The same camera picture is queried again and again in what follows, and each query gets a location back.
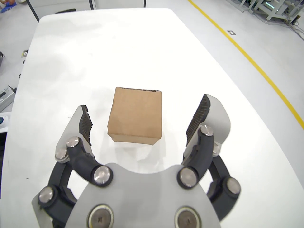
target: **white table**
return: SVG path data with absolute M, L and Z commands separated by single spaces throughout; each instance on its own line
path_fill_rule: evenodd
M 191 55 L 192 51 L 201 57 Z M 163 136 L 154 146 L 114 143 L 107 123 L 115 87 L 161 90 Z M 151 173 L 181 163 L 186 129 L 204 93 L 231 121 L 221 150 L 240 198 L 222 227 L 303 227 L 304 191 L 261 118 L 208 51 L 168 9 L 116 9 L 50 15 L 40 20 L 18 86 L 7 137 L 1 227 L 38 227 L 31 206 L 47 185 L 55 146 L 86 104 L 92 150 Z M 208 189 L 210 175 L 201 180 Z M 76 198 L 86 182 L 69 181 Z

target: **textured gripper pad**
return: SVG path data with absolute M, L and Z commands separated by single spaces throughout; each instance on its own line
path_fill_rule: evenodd
M 199 104 L 199 107 L 197 108 L 188 128 L 187 128 L 187 131 L 186 131 L 186 135 L 187 135 L 187 145 L 189 143 L 189 141 L 191 140 L 194 132 L 196 131 L 197 127 L 199 127 L 199 124 L 201 122 L 204 122 L 207 115 L 208 115 L 208 112 L 209 112 L 209 108 L 210 108 L 210 100 L 209 98 L 207 97 L 206 94 L 204 94 L 200 104 Z
M 81 105 L 83 114 L 81 116 L 81 119 L 79 121 L 79 133 L 83 135 L 83 137 L 87 140 L 87 142 L 90 143 L 90 132 L 92 129 L 92 121 L 90 119 L 90 116 L 88 114 L 88 108 L 86 105 Z

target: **screw head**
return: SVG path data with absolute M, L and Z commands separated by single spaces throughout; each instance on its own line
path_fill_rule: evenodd
M 174 218 L 176 228 L 199 228 L 201 227 L 200 217 L 194 209 L 183 206 L 177 210 Z
M 67 147 L 69 148 L 73 148 L 75 147 L 77 144 L 79 144 L 79 137 L 71 137 L 67 142 L 66 142 L 66 145 Z
M 227 188 L 233 194 L 239 194 L 241 192 L 240 183 L 235 178 L 228 178 L 228 180 L 227 180 Z
M 66 156 L 67 156 L 67 148 L 66 147 L 62 147 L 62 148 L 56 149 L 55 158 L 57 160 L 62 160 Z
M 43 204 L 49 202 L 54 196 L 54 191 L 51 187 L 44 187 L 39 193 L 39 201 Z
M 182 184 L 186 187 L 194 187 L 197 183 L 196 174 L 190 168 L 182 168 L 179 173 L 179 178 Z
M 88 218 L 89 228 L 111 228 L 113 225 L 113 212 L 105 204 L 96 206 L 90 213 Z
M 217 143 L 214 142 L 212 156 L 217 157 L 219 155 L 220 151 L 221 151 L 221 148 L 219 147 L 219 145 Z
M 196 218 L 193 213 L 183 211 L 178 216 L 177 224 L 179 228 L 196 228 Z
M 208 125 L 202 125 L 201 126 L 201 132 L 205 135 L 205 136 L 213 136 L 213 129 L 208 126 Z
M 110 179 L 110 176 L 110 169 L 104 165 L 98 167 L 94 172 L 94 180 L 99 185 L 105 184 Z

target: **cardboard box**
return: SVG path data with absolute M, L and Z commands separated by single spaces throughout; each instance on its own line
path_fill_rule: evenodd
M 108 135 L 115 142 L 155 144 L 162 137 L 162 92 L 116 87 Z

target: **yellow floor line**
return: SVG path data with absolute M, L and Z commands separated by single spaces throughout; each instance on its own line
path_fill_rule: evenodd
M 291 111 L 291 113 L 294 115 L 296 120 L 301 125 L 302 129 L 304 129 L 304 122 L 301 119 L 300 115 L 296 112 L 294 107 L 291 105 L 291 103 L 287 100 L 287 98 L 284 96 L 284 94 L 279 90 L 277 85 L 267 76 L 267 74 L 260 68 L 260 66 L 257 65 L 257 63 L 243 50 L 240 45 L 236 43 L 232 39 L 232 37 L 224 31 L 215 21 L 213 21 L 209 15 L 207 15 L 204 11 L 202 11 L 199 6 L 197 6 L 192 0 L 187 0 L 190 2 L 204 17 L 206 17 L 227 39 L 244 55 L 244 57 L 247 58 L 247 60 L 256 68 L 256 70 L 265 78 L 265 80 L 270 84 L 270 86 L 277 92 L 278 96 L 283 100 L 283 102 L 286 104 L 288 109 Z

